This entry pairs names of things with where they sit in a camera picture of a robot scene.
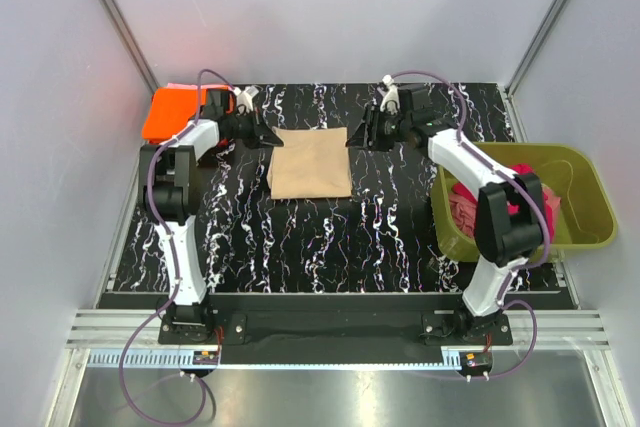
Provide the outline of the beige t shirt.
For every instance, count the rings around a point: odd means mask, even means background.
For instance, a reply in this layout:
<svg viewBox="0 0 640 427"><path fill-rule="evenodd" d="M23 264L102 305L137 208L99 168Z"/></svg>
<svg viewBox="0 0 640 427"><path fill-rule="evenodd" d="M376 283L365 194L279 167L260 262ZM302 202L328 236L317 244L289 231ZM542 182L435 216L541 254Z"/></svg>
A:
<svg viewBox="0 0 640 427"><path fill-rule="evenodd" d="M267 173L273 200L351 197L346 127L275 133L284 145L273 149Z"/></svg>

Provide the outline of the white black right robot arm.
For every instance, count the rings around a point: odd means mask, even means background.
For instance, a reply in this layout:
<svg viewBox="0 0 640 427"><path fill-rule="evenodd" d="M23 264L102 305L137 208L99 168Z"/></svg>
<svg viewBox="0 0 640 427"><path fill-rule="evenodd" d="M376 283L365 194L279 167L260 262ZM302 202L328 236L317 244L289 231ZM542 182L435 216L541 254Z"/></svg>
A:
<svg viewBox="0 0 640 427"><path fill-rule="evenodd" d="M436 118L426 105L425 87L397 85L387 78L381 98L366 107L346 145L388 151L407 143L450 172L476 201L474 241L478 261L460 306L434 337L463 340L489 334L505 310L508 285L539 248L548 249L550 232L540 179L508 169L472 144L461 127Z"/></svg>

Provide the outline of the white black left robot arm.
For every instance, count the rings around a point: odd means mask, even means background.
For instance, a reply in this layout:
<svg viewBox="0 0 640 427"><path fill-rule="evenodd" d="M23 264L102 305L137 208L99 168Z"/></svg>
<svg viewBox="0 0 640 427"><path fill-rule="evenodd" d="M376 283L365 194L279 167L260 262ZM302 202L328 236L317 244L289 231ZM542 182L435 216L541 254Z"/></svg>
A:
<svg viewBox="0 0 640 427"><path fill-rule="evenodd" d="M169 299L159 313L163 344L204 344L223 336L196 245L199 162L234 141L250 149L282 146L254 105L258 92L255 86L163 87L152 97L141 133L137 204L154 225L169 274Z"/></svg>

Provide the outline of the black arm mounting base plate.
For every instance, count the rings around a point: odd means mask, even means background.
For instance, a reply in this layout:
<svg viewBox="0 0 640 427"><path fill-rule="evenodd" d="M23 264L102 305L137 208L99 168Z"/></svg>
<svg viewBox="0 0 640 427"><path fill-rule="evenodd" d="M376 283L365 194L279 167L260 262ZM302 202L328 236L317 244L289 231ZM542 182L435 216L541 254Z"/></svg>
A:
<svg viewBox="0 0 640 427"><path fill-rule="evenodd" d="M231 365L426 364L447 346L509 346L507 317L484 337L439 339L434 332L460 306L458 295L216 294L222 362Z"/></svg>

